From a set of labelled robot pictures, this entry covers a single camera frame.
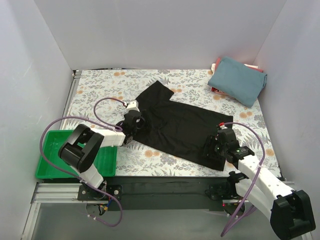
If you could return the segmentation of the black t shirt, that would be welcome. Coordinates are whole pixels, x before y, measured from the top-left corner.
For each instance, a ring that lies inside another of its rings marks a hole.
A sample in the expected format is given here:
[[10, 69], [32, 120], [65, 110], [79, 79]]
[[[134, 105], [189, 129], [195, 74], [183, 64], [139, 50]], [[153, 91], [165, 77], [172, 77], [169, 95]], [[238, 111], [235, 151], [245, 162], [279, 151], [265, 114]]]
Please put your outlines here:
[[204, 148], [207, 138], [217, 134], [217, 125], [232, 122], [233, 116], [171, 101], [173, 94], [156, 81], [136, 97], [148, 130], [137, 133], [133, 139], [164, 153], [223, 171], [225, 161], [208, 158]]

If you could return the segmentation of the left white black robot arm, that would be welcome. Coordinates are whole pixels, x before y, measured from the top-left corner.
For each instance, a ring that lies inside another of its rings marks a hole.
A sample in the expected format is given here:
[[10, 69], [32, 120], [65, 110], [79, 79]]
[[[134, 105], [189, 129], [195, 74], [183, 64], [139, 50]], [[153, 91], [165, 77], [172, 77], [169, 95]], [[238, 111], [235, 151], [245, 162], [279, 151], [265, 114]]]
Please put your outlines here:
[[127, 145], [137, 134], [149, 131], [150, 120], [144, 113], [129, 110], [116, 126], [121, 130], [95, 129], [80, 124], [58, 151], [58, 156], [91, 185], [89, 194], [95, 200], [103, 199], [107, 193], [104, 178], [94, 165], [100, 148]]

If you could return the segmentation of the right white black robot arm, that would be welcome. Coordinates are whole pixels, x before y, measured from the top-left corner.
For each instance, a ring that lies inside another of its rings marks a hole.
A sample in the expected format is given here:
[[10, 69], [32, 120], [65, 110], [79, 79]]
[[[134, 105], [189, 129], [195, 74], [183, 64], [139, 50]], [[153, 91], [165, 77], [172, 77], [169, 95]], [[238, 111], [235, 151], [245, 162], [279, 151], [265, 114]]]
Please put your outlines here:
[[[210, 160], [226, 160], [238, 172], [231, 171], [226, 181], [212, 184], [206, 194], [213, 200], [235, 200], [229, 215], [241, 218], [253, 211], [261, 211], [269, 220], [276, 236], [291, 240], [316, 229], [309, 195], [295, 190], [263, 167], [255, 153], [240, 146], [231, 128], [219, 129], [217, 135], [207, 137], [204, 155]], [[245, 201], [251, 208], [245, 210]]]

